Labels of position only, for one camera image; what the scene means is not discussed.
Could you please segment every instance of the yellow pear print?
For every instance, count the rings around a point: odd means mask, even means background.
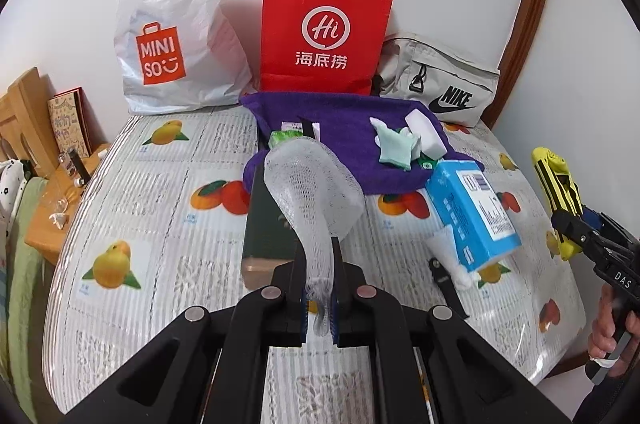
[[[507,171],[515,171],[518,169],[518,166],[504,153],[500,153],[500,165]]]
[[[142,145],[155,144],[156,146],[162,146],[173,142],[174,140],[189,140],[182,133],[182,121],[181,120],[169,120],[156,129],[151,138],[145,141]]]
[[[131,271],[131,248],[124,240],[112,243],[94,261],[94,266],[82,276],[83,280],[95,280],[106,289],[116,289],[126,285],[140,290],[140,283]]]
[[[480,281],[478,282],[478,288],[481,289],[487,283],[497,283],[500,281],[500,278],[503,274],[507,272],[511,272],[507,267],[505,267],[502,263],[494,263],[492,265],[488,265],[483,269],[480,269],[478,273],[480,274]]]
[[[548,248],[549,254],[551,254],[552,259],[554,256],[558,256],[560,254],[558,240],[556,239],[556,235],[552,230],[546,231],[546,248]]]

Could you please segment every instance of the yellow device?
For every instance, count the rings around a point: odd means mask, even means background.
[[[569,213],[582,216],[582,202],[578,185],[574,182],[566,160],[548,148],[535,148],[531,152],[533,168],[545,192],[551,213],[564,209]],[[582,251],[578,245],[556,230],[560,257],[567,261]]]

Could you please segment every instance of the tissue box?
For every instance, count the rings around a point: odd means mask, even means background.
[[[521,245],[475,162],[438,162],[426,188],[442,222],[453,226],[458,259],[469,271],[496,263]]]

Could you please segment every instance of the wooden nightstand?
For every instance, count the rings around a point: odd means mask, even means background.
[[[108,144],[102,144],[97,150],[87,159],[82,159],[82,163],[90,175],[94,174],[95,169],[100,163],[98,153],[103,149],[107,149]],[[51,207],[46,205],[44,198],[50,195],[55,195],[55,184],[51,181],[44,188],[40,203],[33,212],[31,222],[27,227],[27,233],[24,235],[24,242],[30,245],[41,253],[49,263],[56,265],[58,263],[58,257],[62,250],[62,245],[65,243],[66,233],[71,226],[71,222],[74,219],[78,205],[80,204],[80,189],[75,187],[72,183],[72,179],[66,174],[62,166],[58,166],[55,172],[55,178],[60,184],[60,189],[66,196],[69,205],[66,208],[66,223],[60,230],[57,229],[53,222],[49,219],[51,215]]]

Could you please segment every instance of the notebook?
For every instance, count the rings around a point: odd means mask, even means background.
[[[58,93],[47,105],[60,152],[75,148],[81,158],[91,156],[89,131],[82,111],[82,88]]]

